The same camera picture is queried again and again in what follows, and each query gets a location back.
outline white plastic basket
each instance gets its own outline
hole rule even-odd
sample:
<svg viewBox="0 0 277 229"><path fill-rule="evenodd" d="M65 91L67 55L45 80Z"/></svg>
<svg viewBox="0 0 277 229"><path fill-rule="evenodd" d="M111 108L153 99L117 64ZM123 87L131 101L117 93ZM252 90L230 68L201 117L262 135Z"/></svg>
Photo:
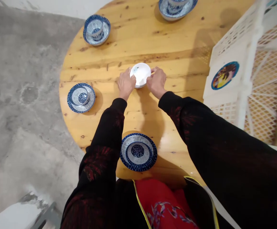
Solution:
<svg viewBox="0 0 277 229"><path fill-rule="evenodd" d="M204 104L272 144L277 120L277 0L258 0L214 46Z"/></svg>

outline black sleeve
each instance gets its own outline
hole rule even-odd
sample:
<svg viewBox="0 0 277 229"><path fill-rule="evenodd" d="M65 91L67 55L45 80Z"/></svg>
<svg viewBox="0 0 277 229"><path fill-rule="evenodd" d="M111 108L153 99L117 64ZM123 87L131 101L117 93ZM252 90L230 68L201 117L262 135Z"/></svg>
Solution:
<svg viewBox="0 0 277 229"><path fill-rule="evenodd" d="M127 102L115 99L100 119L95 136L86 148L79 182L66 202L61 228L110 228Z"/></svg>
<svg viewBox="0 0 277 229"><path fill-rule="evenodd" d="M201 177L241 228L277 228L277 151L172 92L159 101Z"/></svg>

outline wood grain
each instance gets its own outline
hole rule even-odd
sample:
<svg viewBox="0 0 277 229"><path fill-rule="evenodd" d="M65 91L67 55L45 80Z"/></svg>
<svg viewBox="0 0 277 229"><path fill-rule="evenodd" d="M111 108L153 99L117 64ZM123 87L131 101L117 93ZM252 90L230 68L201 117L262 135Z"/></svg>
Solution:
<svg viewBox="0 0 277 229"><path fill-rule="evenodd" d="M170 23L154 0L112 1L97 14L111 22L105 44L94 47L83 39L83 28L66 54L60 75L60 104L65 123L75 142L89 146L103 111L118 96L116 78L139 62L159 66L168 78L166 90L203 101L212 47L252 5L253 0L204 0L183 19ZM72 86L85 82L96 93L93 108L83 114L72 112L66 102ZM155 177L171 187L184 184L191 175L204 184L191 161L186 145L170 119L157 106L147 88L135 89L125 111L123 137L139 132L151 137L158 149L156 164L146 172L134 172L119 160L116 176L123 179Z"/></svg>

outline person's left hand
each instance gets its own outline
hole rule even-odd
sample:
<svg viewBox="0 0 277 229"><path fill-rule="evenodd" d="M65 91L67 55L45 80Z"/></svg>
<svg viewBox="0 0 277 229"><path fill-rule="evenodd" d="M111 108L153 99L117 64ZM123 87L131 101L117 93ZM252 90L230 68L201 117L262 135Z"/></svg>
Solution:
<svg viewBox="0 0 277 229"><path fill-rule="evenodd" d="M130 77L130 68L124 73L120 73L117 84L119 97L127 101L136 84L136 77L134 75Z"/></svg>

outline concrete floor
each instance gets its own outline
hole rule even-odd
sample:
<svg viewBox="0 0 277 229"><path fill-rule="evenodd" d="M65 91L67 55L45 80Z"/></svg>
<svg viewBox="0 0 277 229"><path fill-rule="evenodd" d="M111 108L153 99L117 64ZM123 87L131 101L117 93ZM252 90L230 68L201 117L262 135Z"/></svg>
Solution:
<svg viewBox="0 0 277 229"><path fill-rule="evenodd" d="M84 20L0 8L0 212L34 190L59 210L83 152L59 104L66 51Z"/></svg>

